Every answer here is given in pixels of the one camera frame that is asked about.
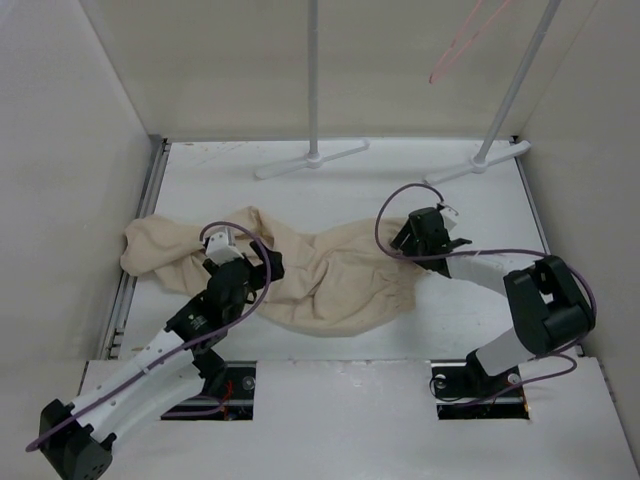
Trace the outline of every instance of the beige cloth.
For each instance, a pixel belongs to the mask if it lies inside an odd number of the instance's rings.
[[[373,238],[374,220],[361,220],[322,233],[297,233],[263,211],[248,207],[225,220],[259,235],[283,256],[284,278],[271,284],[258,312],[311,335],[351,336],[382,325],[415,307],[415,282],[423,270],[386,257]],[[383,240],[391,240],[406,219],[384,220]],[[196,295],[209,275],[202,267],[200,227],[158,215],[134,220],[125,230],[128,246],[122,268],[133,276],[154,271],[162,284]],[[239,249],[257,260],[245,235]]]

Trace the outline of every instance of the wrinkled fabric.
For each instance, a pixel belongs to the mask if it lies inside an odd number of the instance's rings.
[[[310,335],[352,336],[415,308],[415,283],[424,271],[380,252],[373,237],[374,219],[317,234],[298,233],[255,207],[225,220],[247,228],[268,248],[282,253],[285,276],[271,284],[258,312],[283,327]],[[390,241],[405,221],[383,220],[383,241]],[[166,288],[198,294],[209,279],[202,266],[200,230],[159,215],[134,220],[125,230],[123,270],[133,276],[155,272]],[[240,251],[257,262],[249,242],[236,233]]]

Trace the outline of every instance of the pink cord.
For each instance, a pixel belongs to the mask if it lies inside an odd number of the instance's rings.
[[[484,32],[487,28],[489,28],[489,25],[491,25],[491,23],[497,18],[497,16],[500,15],[500,12],[502,12],[505,8],[507,8],[507,6],[511,3],[511,0],[504,0],[504,2],[502,2],[502,5],[500,5],[500,7],[498,7],[498,9],[493,13],[493,15],[489,17],[489,20],[487,20],[484,23],[484,25],[482,25],[478,29],[478,31],[474,33],[469,40],[467,40],[467,43],[465,43],[462,46],[462,48],[458,50],[458,53],[456,53],[454,57],[451,60],[449,60],[446,64],[442,65],[442,63],[444,63],[447,57],[449,57],[449,55],[455,48],[456,44],[458,43],[462,35],[464,35],[464,33],[467,31],[469,24],[475,18],[478,11],[482,7],[483,3],[484,3],[484,0],[478,0],[478,2],[476,3],[476,6],[473,7],[473,10],[471,10],[471,13],[467,17],[467,19],[464,21],[464,24],[462,25],[462,27],[460,27],[460,30],[458,30],[458,32],[456,33],[456,36],[453,39],[453,42],[451,42],[451,46],[447,49],[446,52],[444,52],[444,55],[440,57],[440,60],[438,60],[438,62],[436,63],[436,66],[433,67],[433,72],[431,72],[431,75],[429,75],[429,83],[431,85],[433,85],[436,82],[436,80],[438,80],[445,73],[447,73],[447,71],[449,71],[449,69],[453,66],[453,64],[456,63],[458,58],[460,58],[460,56],[473,44],[473,42],[475,42],[478,39],[480,34]]]

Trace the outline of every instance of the metal stand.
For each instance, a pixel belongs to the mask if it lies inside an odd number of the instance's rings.
[[[309,0],[308,23],[308,67],[309,67],[309,153],[302,157],[272,163],[257,168],[255,175],[261,180],[294,172],[301,168],[319,168],[324,162],[363,152],[369,148],[370,142],[362,139],[362,146],[344,152],[327,155],[318,150],[318,0]]]
[[[517,155],[521,155],[531,148],[531,144],[524,141],[488,155],[489,148],[498,136],[498,131],[500,130],[502,123],[505,118],[507,118],[507,114],[513,105],[513,101],[515,100],[525,77],[527,76],[529,67],[531,67],[536,54],[540,49],[540,45],[547,34],[547,30],[549,29],[549,25],[551,25],[553,17],[555,17],[556,12],[558,11],[561,1],[562,0],[549,0],[547,8],[545,9],[542,18],[540,19],[540,23],[531,38],[531,42],[529,42],[527,51],[522,57],[520,66],[511,81],[509,90],[507,90],[507,93],[502,100],[502,104],[493,119],[493,123],[485,136],[478,154],[475,157],[470,158],[469,162],[465,165],[460,165],[441,173],[430,173],[425,175],[425,182],[431,185],[437,185],[439,183],[446,182],[447,180],[467,175],[468,173],[484,173],[490,166],[509,160]]]

